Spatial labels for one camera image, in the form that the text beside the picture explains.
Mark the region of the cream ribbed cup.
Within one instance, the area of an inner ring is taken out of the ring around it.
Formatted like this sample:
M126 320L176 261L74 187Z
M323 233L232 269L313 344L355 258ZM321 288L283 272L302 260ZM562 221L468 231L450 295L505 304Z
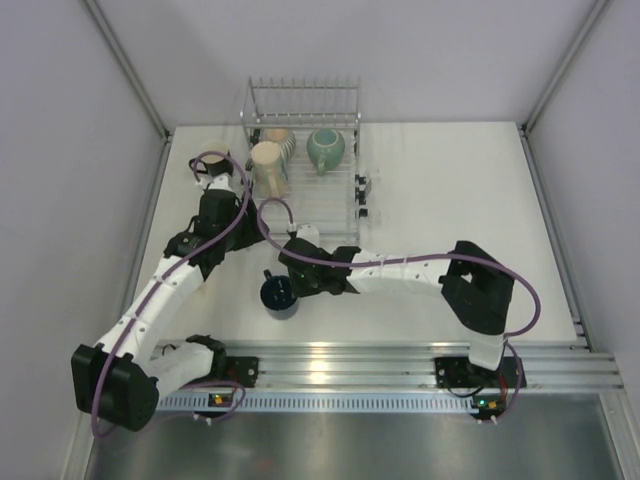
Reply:
M280 147L285 162L291 160L297 146L294 132L287 128L266 128L262 131L260 140L276 143Z

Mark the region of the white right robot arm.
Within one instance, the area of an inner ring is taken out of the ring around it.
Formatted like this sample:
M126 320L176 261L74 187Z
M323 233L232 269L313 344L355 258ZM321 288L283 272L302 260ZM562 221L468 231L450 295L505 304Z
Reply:
M325 341L466 341L467 372L487 386L504 372L502 356L514 278L476 244L459 241L427 258L384 255L358 246L329 252L297 236L278 260L298 297L329 316Z

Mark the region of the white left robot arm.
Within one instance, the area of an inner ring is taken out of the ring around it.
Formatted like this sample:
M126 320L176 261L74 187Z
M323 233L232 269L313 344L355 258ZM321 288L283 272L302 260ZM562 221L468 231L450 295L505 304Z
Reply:
M139 431L161 400L194 380L215 386L227 376L223 346L203 335L154 357L165 330L182 305L205 283L227 252L241 246L248 197L238 197L231 177L211 178L199 212L167 244L139 297L95 345L80 345L71 367L76 404L91 417L95 437L102 421Z

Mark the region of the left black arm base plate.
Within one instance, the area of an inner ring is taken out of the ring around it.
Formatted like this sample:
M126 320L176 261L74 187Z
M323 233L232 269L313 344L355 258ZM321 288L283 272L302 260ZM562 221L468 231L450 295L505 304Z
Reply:
M245 388L254 388L259 375L259 358L255 356L227 356L217 361L212 378L233 381Z

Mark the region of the tall cream painted mug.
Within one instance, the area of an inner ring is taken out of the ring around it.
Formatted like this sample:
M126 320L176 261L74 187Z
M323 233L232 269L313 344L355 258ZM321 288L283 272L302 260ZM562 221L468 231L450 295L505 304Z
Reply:
M280 146L271 141L256 144L250 152L254 183L264 198L283 198L289 192L284 158Z

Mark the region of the dark blue mug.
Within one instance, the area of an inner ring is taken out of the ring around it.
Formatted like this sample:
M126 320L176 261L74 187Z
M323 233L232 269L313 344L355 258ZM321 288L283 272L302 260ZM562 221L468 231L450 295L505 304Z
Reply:
M259 296L267 313L280 321L292 318L298 311L299 302L290 277L274 275L270 270L264 270L263 275L264 282L260 287Z

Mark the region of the green ceramic mug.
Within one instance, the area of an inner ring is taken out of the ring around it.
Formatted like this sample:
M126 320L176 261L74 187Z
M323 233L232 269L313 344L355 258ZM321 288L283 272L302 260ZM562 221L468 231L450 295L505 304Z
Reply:
M316 173L323 176L335 170L341 163L346 150L343 135L330 128L314 130L307 139L307 154Z

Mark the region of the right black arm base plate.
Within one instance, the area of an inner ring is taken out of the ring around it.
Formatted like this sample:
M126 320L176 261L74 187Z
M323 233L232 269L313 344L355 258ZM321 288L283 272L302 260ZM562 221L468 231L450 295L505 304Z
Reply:
M464 356L434 360L436 385L460 398L469 398L486 389L514 389L527 386L526 376L514 357L504 357L497 370L471 364Z

